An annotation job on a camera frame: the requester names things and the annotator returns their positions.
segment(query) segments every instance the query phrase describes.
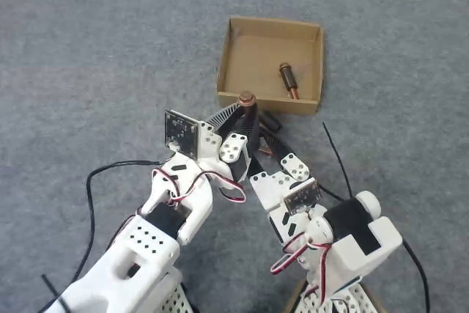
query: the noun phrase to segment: hole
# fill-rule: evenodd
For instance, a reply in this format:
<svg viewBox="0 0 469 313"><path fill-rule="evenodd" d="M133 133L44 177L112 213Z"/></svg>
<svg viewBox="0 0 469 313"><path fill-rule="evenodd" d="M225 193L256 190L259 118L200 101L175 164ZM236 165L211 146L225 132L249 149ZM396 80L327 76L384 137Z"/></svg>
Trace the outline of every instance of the hole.
<svg viewBox="0 0 469 313"><path fill-rule="evenodd" d="M179 170L186 170L188 167L185 164L182 165L174 165L171 167L171 170L178 172Z"/></svg>
<svg viewBox="0 0 469 313"><path fill-rule="evenodd" d="M284 218L281 220L281 223L282 223L283 225L287 225L288 219L290 219L290 214L289 214L289 213L285 213L285 214L284 214Z"/></svg>
<svg viewBox="0 0 469 313"><path fill-rule="evenodd" d="M293 234L295 233L295 229L296 229L296 224L292 223L290 227L288 228L288 235L293 236Z"/></svg>
<svg viewBox="0 0 469 313"><path fill-rule="evenodd" d="M127 271L127 277L133 278L133 276L137 274L137 271L139 271L139 269L140 269L140 265L133 263L132 266Z"/></svg>

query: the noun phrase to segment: open cardboard box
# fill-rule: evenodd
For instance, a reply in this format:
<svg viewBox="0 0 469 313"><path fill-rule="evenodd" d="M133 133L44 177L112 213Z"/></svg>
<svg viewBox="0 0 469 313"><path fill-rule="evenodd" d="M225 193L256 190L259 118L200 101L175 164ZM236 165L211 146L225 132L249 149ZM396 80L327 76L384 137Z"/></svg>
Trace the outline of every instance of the open cardboard box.
<svg viewBox="0 0 469 313"><path fill-rule="evenodd" d="M324 31L316 23L234 16L218 73L222 106L242 91L257 97L259 108L291 114L314 114L321 98ZM289 97L278 71L288 62L298 83L299 100Z"/></svg>

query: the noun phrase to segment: red and white wire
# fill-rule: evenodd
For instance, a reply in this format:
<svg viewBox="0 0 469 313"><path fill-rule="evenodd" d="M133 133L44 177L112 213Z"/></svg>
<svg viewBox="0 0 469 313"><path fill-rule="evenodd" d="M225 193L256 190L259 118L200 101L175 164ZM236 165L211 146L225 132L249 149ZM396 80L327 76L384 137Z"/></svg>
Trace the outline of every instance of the red and white wire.
<svg viewBox="0 0 469 313"><path fill-rule="evenodd" d="M239 183L236 183L235 181L230 180L228 177L223 176L219 172L214 172L213 170L204 170L203 172L198 173L197 176L194 177L194 179L193 179L191 185L189 186L188 190L183 195L181 195L178 185L176 184L176 182L173 180L173 178L168 173L166 173L162 169L154 169L153 170L153 176L155 176L156 172L160 172L166 179L169 179L171 181L171 183L173 184L174 190L175 190L175 192L173 192L173 194L176 194L176 196L171 196L171 201L172 202L181 202L185 197L190 196L191 192L195 188L196 182L200 179L200 177L202 177L204 175L215 176L222 183L230 185L232 188L237 189L241 193L242 197L230 197L230 196L227 196L226 194L224 194L223 192L221 192L221 194L226 199L228 199L230 202L244 203L246 201L246 194L244 193L243 187Z"/></svg>
<svg viewBox="0 0 469 313"><path fill-rule="evenodd" d="M277 262L273 263L270 267L270 273L273 275L277 275L281 273L287 267L292 264L306 249L308 249L308 244L305 243L299 249L297 249L293 253L286 253L280 258Z"/></svg>

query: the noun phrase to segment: black plastic part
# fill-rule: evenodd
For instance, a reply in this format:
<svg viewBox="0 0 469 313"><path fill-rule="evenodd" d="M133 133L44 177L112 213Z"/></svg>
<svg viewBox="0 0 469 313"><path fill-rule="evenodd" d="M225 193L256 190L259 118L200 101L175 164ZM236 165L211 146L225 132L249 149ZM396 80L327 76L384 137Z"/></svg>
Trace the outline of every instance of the black plastic part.
<svg viewBox="0 0 469 313"><path fill-rule="evenodd" d="M266 141L270 150L272 151L277 163L281 166L280 161L288 154L294 153L293 149L279 137L271 133L267 128L260 128L260 134Z"/></svg>
<svg viewBox="0 0 469 313"><path fill-rule="evenodd" d="M181 226L185 223L185 217L165 203L158 204L154 210L145 216L145 219L151 225L174 239L177 237L177 232Z"/></svg>
<svg viewBox="0 0 469 313"><path fill-rule="evenodd" d="M264 168L262 167L261 163L253 155L251 159L251 164L249 165L248 177L257 175L258 173L263 172L263 171L264 171Z"/></svg>
<svg viewBox="0 0 469 313"><path fill-rule="evenodd" d="M291 88L298 88L298 84L296 83L296 79L293 75L292 67L290 65L285 65L281 67L280 75L284 80L284 85L287 91L291 90Z"/></svg>
<svg viewBox="0 0 469 313"><path fill-rule="evenodd" d="M244 107L244 112L244 117L240 118L232 132L239 133L240 135L244 135L248 138L246 148L248 150L248 155L251 156L260 145L257 104Z"/></svg>
<svg viewBox="0 0 469 313"><path fill-rule="evenodd" d="M165 111L165 145L175 143L183 155L196 159L199 146L199 123L175 111Z"/></svg>
<svg viewBox="0 0 469 313"><path fill-rule="evenodd" d="M232 171L233 180L237 183L241 177L246 172L246 159L244 158L244 153L240 154L240 157L234 163L228 164L230 170Z"/></svg>
<svg viewBox="0 0 469 313"><path fill-rule="evenodd" d="M357 199L349 199L329 209L324 213L324 218L332 228L334 242L352 235L365 255L381 247L368 228L368 224L373 221L372 216Z"/></svg>
<svg viewBox="0 0 469 313"><path fill-rule="evenodd" d="M278 237L278 240L280 241L280 243L283 243L283 242L284 242L284 239L281 238L280 232L278 232L278 229L277 229L275 223L273 222L273 220L272 220L272 218L271 218L270 216L269 216L269 221L270 221L270 225L272 225L272 227L273 227L273 231L275 231L275 233L276 233L276 235L277 235L277 237Z"/></svg>
<svg viewBox="0 0 469 313"><path fill-rule="evenodd" d="M261 111L259 113L259 122L274 133L279 132L282 128L282 124L268 111Z"/></svg>
<svg viewBox="0 0 469 313"><path fill-rule="evenodd" d="M237 121L244 115L244 107L238 106L225 122L217 129L216 133L221 136L222 141L228 137L229 133L235 127Z"/></svg>

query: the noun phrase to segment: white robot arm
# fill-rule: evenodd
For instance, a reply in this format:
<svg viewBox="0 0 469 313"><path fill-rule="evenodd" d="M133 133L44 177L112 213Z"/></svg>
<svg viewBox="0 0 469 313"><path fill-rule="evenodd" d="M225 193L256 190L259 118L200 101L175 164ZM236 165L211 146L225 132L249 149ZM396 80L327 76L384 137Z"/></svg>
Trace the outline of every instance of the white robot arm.
<svg viewBox="0 0 469 313"><path fill-rule="evenodd" d="M282 171L262 169L254 156L259 136ZM295 260L308 272L306 312L341 300L402 242L369 192L329 210L317 204L317 181L286 144L259 126L253 95L241 95L239 103L207 121L166 111L165 138L174 155L152 171L148 200L48 312L191 313L174 263L212 211L210 181L237 189L240 197L223 195L244 202L239 182L249 178L284 247L284 258L271 272L280 273Z"/></svg>

